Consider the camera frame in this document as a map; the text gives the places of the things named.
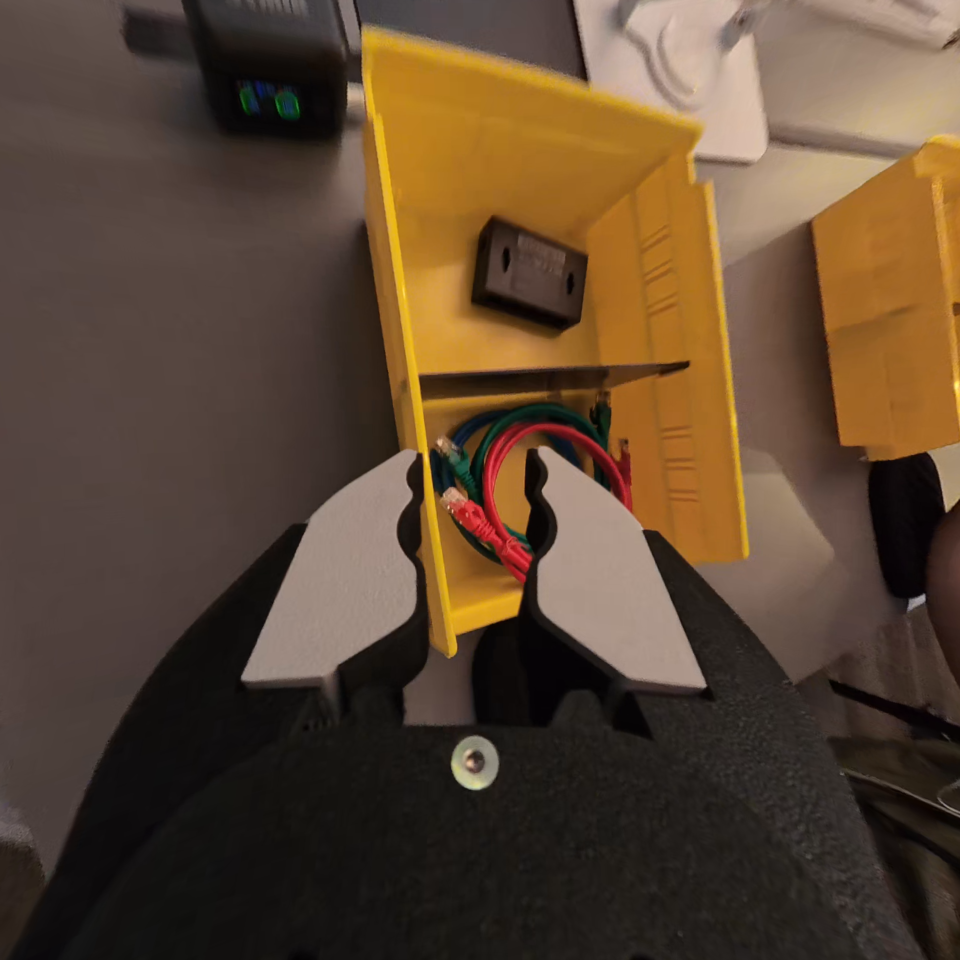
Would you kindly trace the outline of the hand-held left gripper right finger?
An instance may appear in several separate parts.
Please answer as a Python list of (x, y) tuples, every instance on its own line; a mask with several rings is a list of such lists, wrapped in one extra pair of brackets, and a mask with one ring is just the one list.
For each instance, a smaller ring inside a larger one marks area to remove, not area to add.
[(533, 558), (519, 613), (519, 656), (534, 724), (586, 690), (608, 714), (629, 694), (709, 689), (646, 532), (612, 493), (553, 449), (526, 455)]

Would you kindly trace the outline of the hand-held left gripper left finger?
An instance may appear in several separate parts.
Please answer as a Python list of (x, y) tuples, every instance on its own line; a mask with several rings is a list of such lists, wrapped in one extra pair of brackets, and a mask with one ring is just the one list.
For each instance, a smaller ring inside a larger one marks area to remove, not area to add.
[(241, 675), (247, 690), (316, 690), (334, 724), (365, 712), (403, 724), (429, 649), (424, 497), (423, 456), (401, 450), (310, 515)]

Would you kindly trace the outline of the black ethernet switch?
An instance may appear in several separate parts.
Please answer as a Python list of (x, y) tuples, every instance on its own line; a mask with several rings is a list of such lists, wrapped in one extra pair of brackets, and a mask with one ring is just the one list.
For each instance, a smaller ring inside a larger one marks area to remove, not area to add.
[(570, 330), (583, 317), (588, 255), (498, 216), (482, 227), (470, 300), (552, 330)]

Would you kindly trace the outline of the yellow plastic bin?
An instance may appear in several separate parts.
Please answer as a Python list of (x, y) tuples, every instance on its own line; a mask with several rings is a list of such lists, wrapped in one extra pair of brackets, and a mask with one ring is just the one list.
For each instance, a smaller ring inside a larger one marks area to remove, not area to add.
[[(633, 513), (692, 565), (749, 554), (714, 186), (694, 121), (497, 56), (365, 28), (366, 228), (402, 448), (505, 391), (434, 376), (687, 363), (612, 388)], [(493, 216), (586, 253), (581, 322), (560, 333), (472, 303)]]
[(959, 140), (936, 136), (811, 222), (838, 438), (870, 461), (959, 441)]

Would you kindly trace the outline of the black bin divider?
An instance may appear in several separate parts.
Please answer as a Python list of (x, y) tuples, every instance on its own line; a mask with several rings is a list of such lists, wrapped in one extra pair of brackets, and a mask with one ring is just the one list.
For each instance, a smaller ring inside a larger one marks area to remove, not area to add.
[(565, 391), (603, 393), (643, 379), (669, 377), (689, 368), (690, 361), (678, 361), (451, 371), (421, 374), (418, 384), (425, 402)]

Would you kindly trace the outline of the black foam pad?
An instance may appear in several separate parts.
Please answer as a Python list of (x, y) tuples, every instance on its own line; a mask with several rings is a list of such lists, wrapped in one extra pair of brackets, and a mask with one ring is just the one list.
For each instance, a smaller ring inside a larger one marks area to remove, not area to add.
[(947, 510), (928, 452), (870, 464), (870, 521), (884, 583), (895, 598), (924, 595), (934, 534)]

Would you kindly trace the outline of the white stand base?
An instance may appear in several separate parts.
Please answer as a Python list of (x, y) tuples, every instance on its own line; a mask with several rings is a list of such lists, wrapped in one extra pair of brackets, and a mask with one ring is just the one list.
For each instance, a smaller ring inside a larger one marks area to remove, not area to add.
[(697, 120), (704, 162), (748, 165), (770, 133), (755, 32), (769, 2), (575, 1), (596, 90)]

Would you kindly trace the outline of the small black box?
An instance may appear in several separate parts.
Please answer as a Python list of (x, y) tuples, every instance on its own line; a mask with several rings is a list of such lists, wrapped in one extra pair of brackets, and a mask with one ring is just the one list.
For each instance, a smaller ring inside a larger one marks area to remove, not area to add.
[(210, 112), (228, 134), (326, 140), (345, 123), (351, 50), (334, 1), (183, 1)]

